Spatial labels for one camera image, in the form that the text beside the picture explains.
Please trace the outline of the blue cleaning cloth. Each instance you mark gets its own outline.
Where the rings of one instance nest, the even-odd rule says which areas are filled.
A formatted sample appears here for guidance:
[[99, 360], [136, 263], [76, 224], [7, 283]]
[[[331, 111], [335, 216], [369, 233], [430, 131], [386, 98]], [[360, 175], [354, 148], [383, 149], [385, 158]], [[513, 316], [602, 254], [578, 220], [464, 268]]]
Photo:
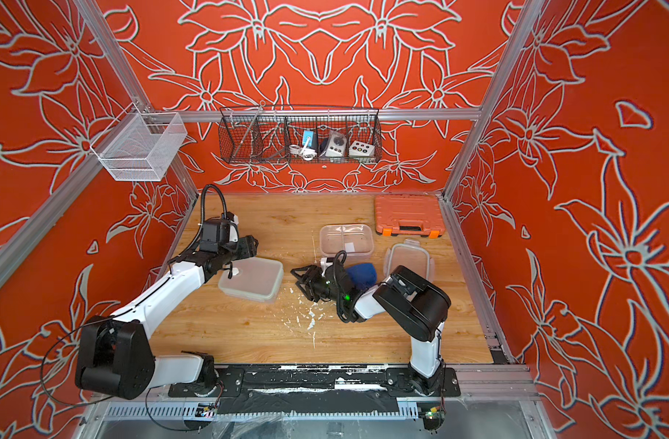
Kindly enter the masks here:
[[378, 274], [373, 263], [359, 263], [345, 270], [358, 291], [366, 292], [378, 283]]

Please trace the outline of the clear lunch box with lid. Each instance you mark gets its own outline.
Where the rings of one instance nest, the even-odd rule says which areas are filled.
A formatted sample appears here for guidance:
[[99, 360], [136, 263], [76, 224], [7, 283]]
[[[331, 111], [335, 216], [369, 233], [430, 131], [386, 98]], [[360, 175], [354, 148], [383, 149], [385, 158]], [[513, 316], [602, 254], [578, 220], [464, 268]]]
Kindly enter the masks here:
[[347, 253], [347, 261], [363, 261], [374, 252], [373, 232], [367, 224], [325, 225], [319, 234], [323, 257], [335, 257], [338, 252]]

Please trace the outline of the clear lunch box lid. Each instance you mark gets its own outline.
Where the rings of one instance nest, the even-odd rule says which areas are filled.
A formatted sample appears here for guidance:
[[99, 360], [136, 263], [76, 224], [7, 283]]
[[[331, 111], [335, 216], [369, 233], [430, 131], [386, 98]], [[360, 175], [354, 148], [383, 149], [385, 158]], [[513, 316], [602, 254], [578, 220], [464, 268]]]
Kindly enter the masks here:
[[431, 283], [434, 281], [435, 262], [419, 241], [406, 239], [403, 243], [391, 246], [385, 254], [383, 277], [388, 277], [399, 265], [407, 267]]

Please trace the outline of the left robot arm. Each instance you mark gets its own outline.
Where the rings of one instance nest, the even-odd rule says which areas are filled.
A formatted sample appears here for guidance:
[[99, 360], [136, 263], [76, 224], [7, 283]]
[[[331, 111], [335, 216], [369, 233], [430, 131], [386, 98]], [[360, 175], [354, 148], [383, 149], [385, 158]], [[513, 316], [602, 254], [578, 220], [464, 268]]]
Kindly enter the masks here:
[[214, 275], [230, 272], [235, 261], [257, 254], [257, 240], [239, 236], [238, 224], [231, 212], [207, 219], [197, 242], [177, 257], [167, 274], [111, 316], [95, 316], [84, 326], [75, 371], [79, 389], [124, 400], [174, 384], [186, 384], [199, 395], [217, 389], [212, 356], [188, 351], [155, 356], [149, 340], [174, 309]]

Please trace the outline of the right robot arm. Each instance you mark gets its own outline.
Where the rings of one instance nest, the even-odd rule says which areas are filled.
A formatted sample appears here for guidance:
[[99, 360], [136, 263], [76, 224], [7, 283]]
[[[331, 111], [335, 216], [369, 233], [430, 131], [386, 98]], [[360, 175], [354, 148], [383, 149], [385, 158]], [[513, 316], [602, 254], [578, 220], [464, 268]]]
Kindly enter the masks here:
[[366, 291], [356, 287], [338, 261], [326, 269], [314, 264], [298, 267], [291, 275], [309, 301], [334, 303], [344, 323], [363, 323], [388, 314], [411, 337], [409, 368], [415, 378], [425, 384], [439, 378], [442, 332], [451, 299], [438, 286], [404, 265]]

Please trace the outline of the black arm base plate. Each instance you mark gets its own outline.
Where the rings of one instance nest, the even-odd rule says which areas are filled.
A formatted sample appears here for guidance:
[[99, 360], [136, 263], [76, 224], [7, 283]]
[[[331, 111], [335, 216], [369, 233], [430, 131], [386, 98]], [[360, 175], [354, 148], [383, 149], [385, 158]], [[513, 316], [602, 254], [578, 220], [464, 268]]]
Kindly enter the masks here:
[[378, 391], [394, 397], [459, 397], [456, 371], [440, 367], [429, 379], [403, 364], [217, 365], [218, 385], [206, 395], [241, 396], [249, 391]]

